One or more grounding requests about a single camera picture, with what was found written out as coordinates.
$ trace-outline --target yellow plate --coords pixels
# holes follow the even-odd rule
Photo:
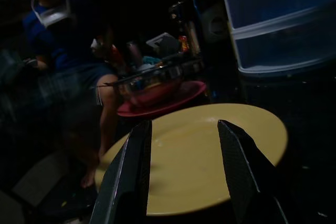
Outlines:
[[[286,128],[264,109],[214,104],[158,118],[153,121],[148,216],[184,214],[230,199],[217,130],[219,119],[243,128],[274,165],[280,161],[287,146]],[[97,187],[126,139],[106,153],[96,172]]]

